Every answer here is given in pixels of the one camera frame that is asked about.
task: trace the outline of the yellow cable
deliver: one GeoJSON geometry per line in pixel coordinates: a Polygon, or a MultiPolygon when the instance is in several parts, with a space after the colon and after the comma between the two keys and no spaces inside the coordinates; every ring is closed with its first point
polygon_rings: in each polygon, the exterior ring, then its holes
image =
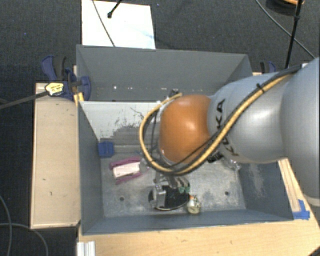
{"type": "MultiPolygon", "coordinates": [[[[214,142],[210,145],[210,147],[202,154],[202,156],[195,161],[192,165],[188,166],[187,168],[179,171],[179,172],[175,172],[175,174],[177,175],[181,175],[184,173],[187,173],[188,171],[192,170],[193,168],[197,167],[198,165],[200,165],[205,159],[208,158],[208,156],[218,147],[218,145],[220,144],[220,142],[223,140],[223,138],[227,135],[228,131],[231,129],[231,127],[233,126],[233,124],[237,121],[237,119],[240,117],[240,115],[256,100],[258,99],[264,92],[267,92],[268,90],[270,90],[273,86],[275,86],[276,84],[278,84],[280,81],[282,81],[283,79],[285,79],[288,75],[284,75],[280,78],[275,79],[274,81],[270,82],[269,84],[267,84],[266,86],[263,87],[263,91],[258,90],[254,95],[252,95],[250,98],[248,98],[236,111],[235,113],[232,115],[232,117],[230,118],[230,120],[225,124],[225,126],[223,127],[223,129],[221,130],[221,132],[219,133],[219,135],[216,137],[216,139],[214,140],[214,142]]],[[[157,111],[163,104],[174,100],[177,97],[180,97],[182,94],[179,93],[167,100],[164,100],[163,102],[161,102],[160,105],[156,106],[154,109],[152,109],[142,120],[142,123],[140,125],[139,128],[139,141],[140,141],[140,145],[142,148],[142,151],[145,155],[145,157],[148,159],[148,161],[150,162],[150,164],[155,167],[156,169],[166,172],[166,173],[171,173],[173,172],[171,169],[163,167],[161,165],[159,165],[158,163],[156,163],[154,161],[154,159],[150,156],[149,152],[146,149],[144,140],[143,140],[143,129],[144,126],[147,122],[147,119],[155,112],[157,111]]]]}

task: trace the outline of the wooden board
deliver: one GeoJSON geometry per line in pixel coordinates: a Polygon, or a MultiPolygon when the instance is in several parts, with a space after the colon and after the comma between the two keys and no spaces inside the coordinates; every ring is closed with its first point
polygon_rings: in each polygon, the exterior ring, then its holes
{"type": "MultiPolygon", "coordinates": [[[[36,85],[36,93],[45,84],[36,85]]],[[[80,220],[77,109],[45,96],[35,101],[30,226],[75,226],[80,220]]]]}

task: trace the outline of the white paper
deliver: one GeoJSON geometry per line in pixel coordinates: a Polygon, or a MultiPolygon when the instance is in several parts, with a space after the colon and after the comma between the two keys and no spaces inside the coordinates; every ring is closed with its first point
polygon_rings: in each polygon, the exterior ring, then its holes
{"type": "MultiPolygon", "coordinates": [[[[155,49],[151,9],[148,5],[94,1],[101,20],[116,47],[155,49]]],[[[82,0],[82,44],[112,46],[92,0],[82,0]]]]}

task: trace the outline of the white object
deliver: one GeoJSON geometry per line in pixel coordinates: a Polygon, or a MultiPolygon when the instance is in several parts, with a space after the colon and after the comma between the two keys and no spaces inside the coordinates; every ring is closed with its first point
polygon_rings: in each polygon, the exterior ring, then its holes
{"type": "Polygon", "coordinates": [[[112,169],[113,176],[117,179],[126,175],[133,175],[140,171],[140,162],[131,162],[123,165],[119,165],[112,169]]]}
{"type": "Polygon", "coordinates": [[[96,242],[77,242],[76,244],[77,256],[96,256],[96,242]]]}
{"type": "MultiPolygon", "coordinates": [[[[148,5],[121,3],[112,18],[115,2],[94,1],[102,22],[116,47],[155,49],[151,9],[148,5]]],[[[82,0],[82,44],[112,46],[92,0],[82,0]]]]}
{"type": "Polygon", "coordinates": [[[191,214],[198,214],[200,212],[201,203],[196,196],[192,196],[186,204],[186,208],[191,214]]]}

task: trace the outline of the metal bracket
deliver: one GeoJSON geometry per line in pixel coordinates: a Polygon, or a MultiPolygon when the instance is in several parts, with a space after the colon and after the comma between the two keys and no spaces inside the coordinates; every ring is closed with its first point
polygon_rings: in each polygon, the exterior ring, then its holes
{"type": "Polygon", "coordinates": [[[77,242],[76,256],[96,256],[96,242],[77,242]]]}

